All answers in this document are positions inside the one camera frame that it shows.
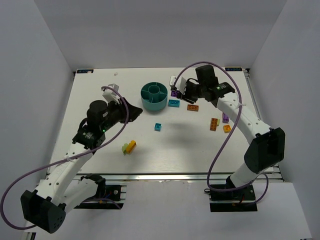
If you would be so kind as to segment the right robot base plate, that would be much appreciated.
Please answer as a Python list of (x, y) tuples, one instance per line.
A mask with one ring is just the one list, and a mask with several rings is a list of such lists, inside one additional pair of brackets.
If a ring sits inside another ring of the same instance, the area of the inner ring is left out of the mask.
[(209, 206), (212, 213), (257, 212), (256, 195), (252, 185), (243, 189), (228, 192), (204, 189), (209, 195)]

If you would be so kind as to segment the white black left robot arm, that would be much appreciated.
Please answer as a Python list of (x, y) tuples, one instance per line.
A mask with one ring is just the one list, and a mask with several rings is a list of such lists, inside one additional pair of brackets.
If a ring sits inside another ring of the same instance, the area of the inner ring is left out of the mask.
[(133, 122), (142, 112), (142, 108), (129, 104), (126, 99), (93, 101), (72, 139), (65, 162), (58, 163), (34, 191), (26, 190), (22, 194), (20, 200), (24, 218), (53, 234), (73, 208), (84, 201), (105, 197), (106, 180), (98, 174), (83, 176), (72, 189), (69, 185), (103, 144), (106, 131), (117, 123)]

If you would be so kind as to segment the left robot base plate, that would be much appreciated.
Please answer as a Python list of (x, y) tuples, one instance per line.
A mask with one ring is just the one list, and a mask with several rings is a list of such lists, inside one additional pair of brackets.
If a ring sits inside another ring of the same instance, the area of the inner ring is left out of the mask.
[(75, 209), (121, 210), (125, 203), (126, 193), (126, 185), (107, 184), (99, 195), (84, 200)]

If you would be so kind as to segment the purple round lego brick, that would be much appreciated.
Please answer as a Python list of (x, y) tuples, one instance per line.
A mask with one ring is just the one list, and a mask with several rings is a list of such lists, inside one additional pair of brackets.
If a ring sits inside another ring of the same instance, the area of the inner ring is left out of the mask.
[(173, 98), (180, 99), (181, 98), (181, 93), (178, 90), (172, 90), (170, 96), (173, 97)]

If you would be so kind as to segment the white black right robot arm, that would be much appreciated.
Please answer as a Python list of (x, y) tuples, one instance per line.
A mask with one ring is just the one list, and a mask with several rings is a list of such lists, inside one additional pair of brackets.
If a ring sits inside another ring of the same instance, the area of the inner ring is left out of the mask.
[(215, 108), (226, 114), (233, 122), (233, 128), (226, 137), (229, 140), (239, 129), (247, 140), (249, 147), (244, 154), (244, 163), (227, 180), (221, 192), (233, 192), (251, 185), (264, 171), (284, 159), (285, 132), (280, 128), (272, 128), (258, 118), (242, 101), (239, 87), (232, 76), (225, 70), (222, 72), (230, 79), (230, 83), (220, 83), (215, 74), (215, 63), (200, 61), (196, 66), (196, 82), (182, 77), (171, 76), (169, 86), (176, 92), (179, 100), (190, 104), (198, 99), (205, 99)]

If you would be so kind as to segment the purple long lego brick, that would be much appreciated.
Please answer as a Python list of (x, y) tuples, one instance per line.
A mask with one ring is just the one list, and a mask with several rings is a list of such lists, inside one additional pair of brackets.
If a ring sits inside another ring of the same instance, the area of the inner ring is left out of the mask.
[(228, 124), (229, 121), (230, 121), (229, 117), (223, 112), (223, 113), (222, 113), (222, 122), (223, 122), (224, 124)]

